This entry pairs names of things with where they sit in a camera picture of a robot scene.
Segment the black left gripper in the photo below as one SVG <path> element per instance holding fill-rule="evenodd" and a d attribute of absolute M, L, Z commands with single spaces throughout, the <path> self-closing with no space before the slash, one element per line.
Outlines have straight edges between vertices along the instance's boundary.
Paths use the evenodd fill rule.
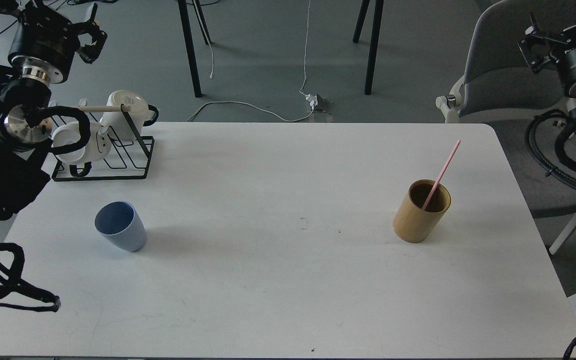
<path fill-rule="evenodd" d="M 18 21 L 7 55 L 14 68 L 21 68 L 24 59 L 38 59 L 58 71 L 69 71 L 76 50 L 84 63 L 93 64 L 108 38 L 96 22 L 73 22 L 46 5 L 20 8 L 18 0 L 0 0 L 0 14 Z M 79 36 L 86 34 L 90 35 L 91 43 L 81 45 Z"/>

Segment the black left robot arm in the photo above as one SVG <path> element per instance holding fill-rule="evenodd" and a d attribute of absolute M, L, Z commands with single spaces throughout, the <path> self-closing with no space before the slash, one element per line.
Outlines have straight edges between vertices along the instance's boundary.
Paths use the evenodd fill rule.
<path fill-rule="evenodd" d="M 16 19 L 17 30 L 0 65 L 0 220 L 27 207 L 50 182 L 42 166 L 49 154 L 82 150 L 92 136 L 84 111 L 50 106 L 53 84 L 66 82 L 75 56 L 87 64 L 101 54 L 107 34 L 90 2 L 87 19 L 73 22 L 43 0 L 0 0 L 0 14 Z M 57 312 L 58 296 L 23 280 L 23 248 L 0 243 L 0 307 Z"/>

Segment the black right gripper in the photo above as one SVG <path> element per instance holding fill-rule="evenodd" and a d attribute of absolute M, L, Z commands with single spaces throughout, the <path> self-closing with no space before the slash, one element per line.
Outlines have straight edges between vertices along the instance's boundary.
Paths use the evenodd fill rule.
<path fill-rule="evenodd" d="M 519 50 L 532 73 L 539 73 L 550 63 L 555 63 L 565 96 L 576 98 L 576 25 L 562 34 L 542 30 L 537 16 L 530 14 L 530 27 L 518 42 Z M 563 45 L 563 36 L 570 40 Z"/>

